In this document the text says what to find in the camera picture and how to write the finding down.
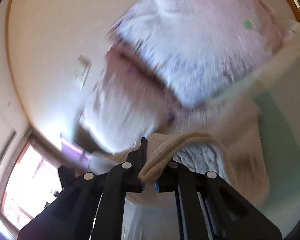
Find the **beige knitted sweater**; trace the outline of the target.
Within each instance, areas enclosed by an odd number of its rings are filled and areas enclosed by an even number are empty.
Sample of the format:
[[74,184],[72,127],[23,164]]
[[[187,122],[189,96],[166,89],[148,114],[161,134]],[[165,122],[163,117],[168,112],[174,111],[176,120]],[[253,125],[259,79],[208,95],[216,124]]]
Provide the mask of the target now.
[[170,159],[190,171],[214,171],[253,205],[267,199],[270,183],[253,99],[239,96],[175,118],[147,141],[147,160],[138,174],[153,184]]

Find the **lower pink floral pillow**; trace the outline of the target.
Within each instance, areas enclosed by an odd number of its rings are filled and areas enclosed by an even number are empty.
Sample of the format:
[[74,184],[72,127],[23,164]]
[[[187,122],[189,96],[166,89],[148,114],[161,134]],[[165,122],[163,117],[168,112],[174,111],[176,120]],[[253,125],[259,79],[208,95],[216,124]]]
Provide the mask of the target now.
[[79,123],[102,150],[117,154],[134,147],[180,112],[181,105],[171,92],[110,48]]

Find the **pink floral pillow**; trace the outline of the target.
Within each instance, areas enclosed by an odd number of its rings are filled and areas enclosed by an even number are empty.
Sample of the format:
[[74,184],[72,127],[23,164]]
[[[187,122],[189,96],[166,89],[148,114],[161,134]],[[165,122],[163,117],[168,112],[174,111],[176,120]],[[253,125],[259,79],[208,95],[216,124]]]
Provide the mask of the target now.
[[171,92],[110,48],[79,123],[102,150],[117,154],[134,147],[180,112],[181,105]]
[[262,0],[137,0],[108,36],[196,107],[264,64],[293,32]]

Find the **light green floral bedsheet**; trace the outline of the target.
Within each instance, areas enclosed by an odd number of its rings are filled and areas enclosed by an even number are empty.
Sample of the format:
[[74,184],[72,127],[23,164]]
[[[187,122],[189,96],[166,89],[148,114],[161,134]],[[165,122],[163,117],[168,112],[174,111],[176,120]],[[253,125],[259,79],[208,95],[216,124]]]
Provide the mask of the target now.
[[[300,239],[300,50],[285,48],[220,103],[239,96],[250,97],[261,110],[259,133],[270,183],[264,202],[247,201],[277,226],[282,239]],[[122,239],[179,239],[174,193],[159,192],[157,180],[146,184],[144,193],[128,194]]]

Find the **upper pink floral pillow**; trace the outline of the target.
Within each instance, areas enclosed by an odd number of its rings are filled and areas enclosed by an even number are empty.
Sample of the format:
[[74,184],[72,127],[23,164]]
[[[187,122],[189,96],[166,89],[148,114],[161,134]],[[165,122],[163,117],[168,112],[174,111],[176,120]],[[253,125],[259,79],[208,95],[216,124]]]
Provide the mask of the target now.
[[137,0],[108,36],[196,107],[264,64],[293,32],[262,0]]

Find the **window with wooden frame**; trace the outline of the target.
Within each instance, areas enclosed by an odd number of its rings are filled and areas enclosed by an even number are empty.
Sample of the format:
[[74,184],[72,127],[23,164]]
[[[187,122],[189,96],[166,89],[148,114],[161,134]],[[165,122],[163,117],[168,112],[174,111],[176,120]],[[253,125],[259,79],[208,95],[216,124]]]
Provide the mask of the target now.
[[17,238],[65,188],[60,166],[84,170],[87,151],[64,135],[57,141],[59,146],[52,146],[34,129],[18,138],[16,130],[0,128],[0,231],[8,238]]

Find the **white wall switch plate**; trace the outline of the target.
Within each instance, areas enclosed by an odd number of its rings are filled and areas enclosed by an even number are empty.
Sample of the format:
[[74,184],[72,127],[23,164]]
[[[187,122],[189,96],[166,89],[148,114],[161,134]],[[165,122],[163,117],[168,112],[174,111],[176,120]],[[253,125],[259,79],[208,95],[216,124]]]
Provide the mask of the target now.
[[75,77],[74,82],[78,89],[82,90],[87,76],[89,74],[91,68],[91,62],[88,58],[84,57],[83,55],[80,55],[77,59],[76,68],[75,68]]

